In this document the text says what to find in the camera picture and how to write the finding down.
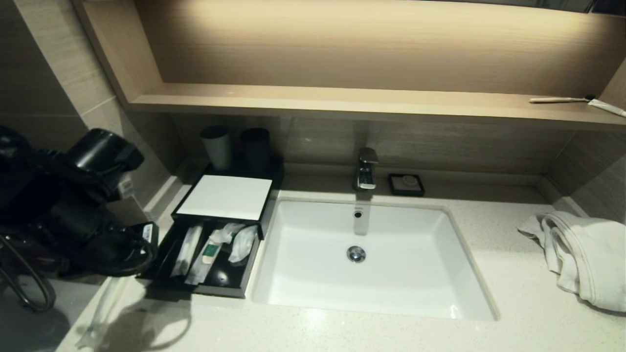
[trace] shelf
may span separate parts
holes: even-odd
[[[626,118],[585,103],[531,104],[531,95],[293,86],[165,83],[130,102],[136,111],[302,116],[392,122],[505,123],[626,129]]]

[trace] white towel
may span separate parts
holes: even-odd
[[[626,312],[626,226],[566,212],[530,217],[518,230],[538,239],[558,287],[592,305]]]

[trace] countertop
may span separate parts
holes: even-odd
[[[351,311],[270,306],[251,300],[259,248],[247,299],[193,295],[145,298],[128,278],[109,314],[98,351],[619,351],[626,350],[626,318],[595,309],[557,288],[538,244],[516,226],[553,211],[532,187],[427,184],[427,197],[393,197],[385,185],[372,204],[447,208],[485,282],[496,321],[421,318]],[[178,193],[169,216],[190,186]],[[354,202],[346,177],[286,177],[280,199]],[[58,352],[75,344],[91,322],[103,288],[71,328]]]

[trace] chrome faucet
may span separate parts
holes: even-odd
[[[359,168],[356,170],[356,190],[375,189],[374,164],[378,163],[378,156],[372,148],[359,149]]]

